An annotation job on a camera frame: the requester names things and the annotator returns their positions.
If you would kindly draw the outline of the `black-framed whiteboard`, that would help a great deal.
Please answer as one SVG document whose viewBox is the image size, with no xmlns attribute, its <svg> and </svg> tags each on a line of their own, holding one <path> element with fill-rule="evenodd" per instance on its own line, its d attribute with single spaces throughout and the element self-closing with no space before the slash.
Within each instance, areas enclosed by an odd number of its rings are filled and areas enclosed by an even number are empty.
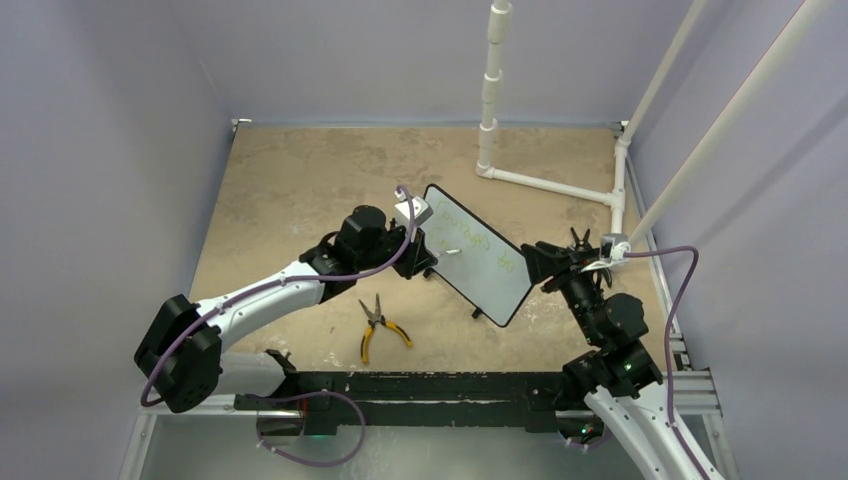
<svg viewBox="0 0 848 480">
<path fill-rule="evenodd" d="M 529 295 L 532 284 L 520 249 L 436 184 L 427 186 L 424 200 L 433 216 L 420 228 L 426 245 L 438 253 L 435 273 L 474 306 L 476 315 L 508 326 Z"/>
</svg>

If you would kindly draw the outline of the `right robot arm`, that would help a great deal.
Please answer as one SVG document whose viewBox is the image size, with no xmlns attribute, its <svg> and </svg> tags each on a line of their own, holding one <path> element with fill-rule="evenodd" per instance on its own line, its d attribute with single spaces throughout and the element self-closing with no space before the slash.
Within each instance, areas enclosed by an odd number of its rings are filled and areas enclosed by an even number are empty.
<svg viewBox="0 0 848 480">
<path fill-rule="evenodd" d="M 546 242 L 521 247 L 528 276 L 545 293 L 560 293 L 592 351 L 563 367 L 555 405 L 587 406 L 603 432 L 563 433 L 590 450 L 614 437 L 647 479 L 719 479 L 674 405 L 674 377 L 662 373 L 641 342 L 649 331 L 640 299 L 611 296 L 612 248 L 585 239 L 572 247 Z"/>
</svg>

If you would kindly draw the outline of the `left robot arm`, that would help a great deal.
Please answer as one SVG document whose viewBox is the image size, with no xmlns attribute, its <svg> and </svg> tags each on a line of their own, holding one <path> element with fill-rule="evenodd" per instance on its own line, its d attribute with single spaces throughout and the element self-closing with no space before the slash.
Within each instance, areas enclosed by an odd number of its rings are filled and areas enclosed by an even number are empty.
<svg viewBox="0 0 848 480">
<path fill-rule="evenodd" d="M 225 352 L 242 338 L 301 309 L 325 303 L 387 268 L 410 279 L 436 262 L 422 226 L 433 209 L 415 197 L 388 219 L 360 205 L 338 230 L 280 271 L 231 293 L 190 301 L 165 300 L 134 353 L 144 374 L 140 403 L 165 404 L 173 413 L 193 409 L 221 391 Z"/>
</svg>

